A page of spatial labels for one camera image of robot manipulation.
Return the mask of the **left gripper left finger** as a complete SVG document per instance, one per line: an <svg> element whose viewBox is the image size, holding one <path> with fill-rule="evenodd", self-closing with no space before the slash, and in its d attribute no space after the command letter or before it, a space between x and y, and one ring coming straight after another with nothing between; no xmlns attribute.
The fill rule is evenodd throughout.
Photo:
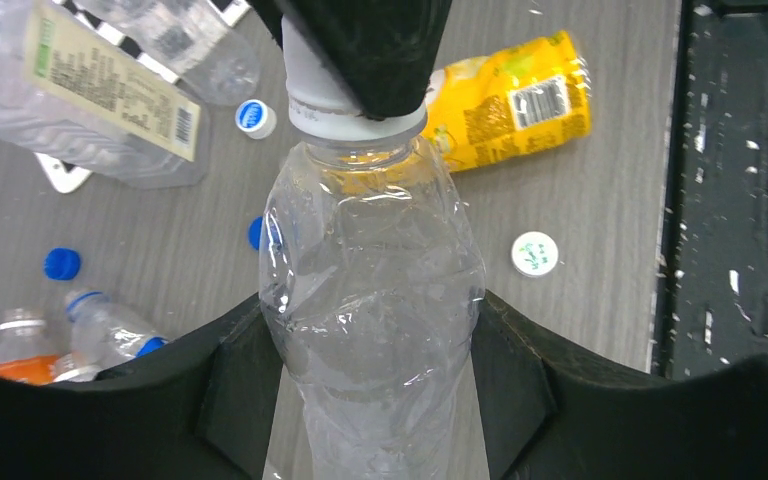
<svg viewBox="0 0 768 480"><path fill-rule="evenodd" d="M90 382L0 378L0 479L258 479L281 371L253 296Z"/></svg>

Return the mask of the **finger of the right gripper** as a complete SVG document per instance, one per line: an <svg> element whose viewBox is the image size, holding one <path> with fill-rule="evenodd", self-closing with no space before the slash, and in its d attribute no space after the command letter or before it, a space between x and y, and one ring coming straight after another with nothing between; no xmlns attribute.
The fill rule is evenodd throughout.
<svg viewBox="0 0 768 480"><path fill-rule="evenodd" d="M405 116L424 101L451 0L253 0L283 46L289 21L369 119Z"/></svg>

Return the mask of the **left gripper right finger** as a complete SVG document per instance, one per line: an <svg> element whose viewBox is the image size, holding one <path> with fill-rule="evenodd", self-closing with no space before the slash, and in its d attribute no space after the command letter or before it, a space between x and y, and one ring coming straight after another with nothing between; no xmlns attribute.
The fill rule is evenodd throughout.
<svg viewBox="0 0 768 480"><path fill-rule="evenodd" d="M668 380L487 293L471 359L494 479L768 479L766 354Z"/></svg>

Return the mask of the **clear ribbed plastic bottle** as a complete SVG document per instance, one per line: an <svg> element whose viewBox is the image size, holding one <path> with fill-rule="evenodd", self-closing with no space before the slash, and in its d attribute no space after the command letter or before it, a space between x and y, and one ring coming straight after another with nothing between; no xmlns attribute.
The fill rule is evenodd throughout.
<svg viewBox="0 0 768 480"><path fill-rule="evenodd" d="M256 92L261 69L252 46L209 1L97 0L79 4L132 38L207 103L239 105Z"/></svg>

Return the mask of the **clear square labelled bottle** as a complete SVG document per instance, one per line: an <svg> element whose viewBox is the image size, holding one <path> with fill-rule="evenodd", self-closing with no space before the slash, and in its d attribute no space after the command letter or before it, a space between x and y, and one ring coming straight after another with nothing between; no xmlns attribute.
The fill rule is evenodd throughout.
<svg viewBox="0 0 768 480"><path fill-rule="evenodd" d="M0 140L142 189L210 157L199 101L52 1L0 1Z"/></svg>

